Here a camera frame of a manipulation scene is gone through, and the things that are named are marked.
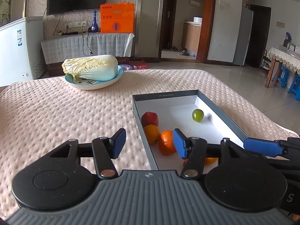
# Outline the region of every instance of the refrigerator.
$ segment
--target refrigerator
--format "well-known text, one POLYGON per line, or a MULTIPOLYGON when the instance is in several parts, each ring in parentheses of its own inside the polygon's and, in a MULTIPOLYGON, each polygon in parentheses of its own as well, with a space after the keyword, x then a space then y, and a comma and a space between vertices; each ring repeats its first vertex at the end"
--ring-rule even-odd
POLYGON ((253 11, 242 6, 240 29, 238 32, 238 40, 236 43, 233 64, 243 66, 250 42, 251 30, 253 22, 253 11))
POLYGON ((25 17, 0 27, 0 87, 36 80, 46 71, 43 17, 25 17))

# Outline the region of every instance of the patterned wallpaper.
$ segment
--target patterned wallpaper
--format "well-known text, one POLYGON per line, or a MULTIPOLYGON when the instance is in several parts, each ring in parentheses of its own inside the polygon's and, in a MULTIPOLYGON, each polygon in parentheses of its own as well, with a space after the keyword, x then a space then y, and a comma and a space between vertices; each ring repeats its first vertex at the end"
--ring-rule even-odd
MULTIPOLYGON (((136 3, 137 0, 106 0, 106 1, 110 3, 120 3, 120 2, 127 2, 127 1, 131 3, 136 3)), ((44 11, 46 9, 46 3, 47 0, 28 0, 27 16, 28 17, 43 16, 44 11)), ((97 24, 98 26, 100 26, 100 9, 96 9, 96 10, 97 10, 97 24)), ((56 30, 61 30, 63 32, 66 32, 65 23, 69 23, 69 22, 87 20, 88 26, 83 27, 83 30, 87 31, 88 27, 90 27, 93 22, 93 11, 94 9, 63 13, 58 26, 57 23, 59 21, 60 14, 49 15, 49 16, 45 15, 43 21, 44 40, 53 37, 53 32, 56 26, 57 26, 56 30)), ((68 31, 81 32, 81 28, 72 28, 69 29, 68 31)))

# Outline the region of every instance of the curtain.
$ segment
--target curtain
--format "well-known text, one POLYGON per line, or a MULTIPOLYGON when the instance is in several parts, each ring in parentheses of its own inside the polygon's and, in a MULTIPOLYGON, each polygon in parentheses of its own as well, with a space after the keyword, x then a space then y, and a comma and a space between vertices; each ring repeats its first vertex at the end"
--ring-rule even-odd
POLYGON ((9 22, 9 0, 0 0, 0 26, 9 22))

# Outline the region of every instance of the liquor bottle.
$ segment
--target liquor bottle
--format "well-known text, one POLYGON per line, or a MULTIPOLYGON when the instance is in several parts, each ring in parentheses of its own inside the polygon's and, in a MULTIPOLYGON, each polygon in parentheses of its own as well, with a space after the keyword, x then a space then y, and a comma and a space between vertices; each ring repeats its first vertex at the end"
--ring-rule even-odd
POLYGON ((96 21, 97 20, 97 11, 94 11, 93 14, 94 14, 94 21, 93 21, 92 26, 91 26, 91 32, 96 33, 99 30, 98 25, 97 25, 97 21, 96 21))

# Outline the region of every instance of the plate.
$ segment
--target plate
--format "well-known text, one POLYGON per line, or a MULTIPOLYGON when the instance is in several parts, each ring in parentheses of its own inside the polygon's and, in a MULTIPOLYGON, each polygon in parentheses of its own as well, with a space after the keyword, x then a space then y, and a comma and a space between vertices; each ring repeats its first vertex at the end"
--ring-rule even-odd
POLYGON ((118 65, 118 73, 117 75, 111 79, 111 80, 107 80, 107 81, 99 81, 99 80, 92 80, 92 79, 81 79, 81 80, 74 80, 73 76, 71 74, 66 74, 64 76, 65 81, 68 82, 69 85, 80 89, 80 90, 96 90, 96 89, 101 89, 107 86, 112 85, 113 83, 116 83, 121 76, 123 75, 124 70, 121 66, 118 65))

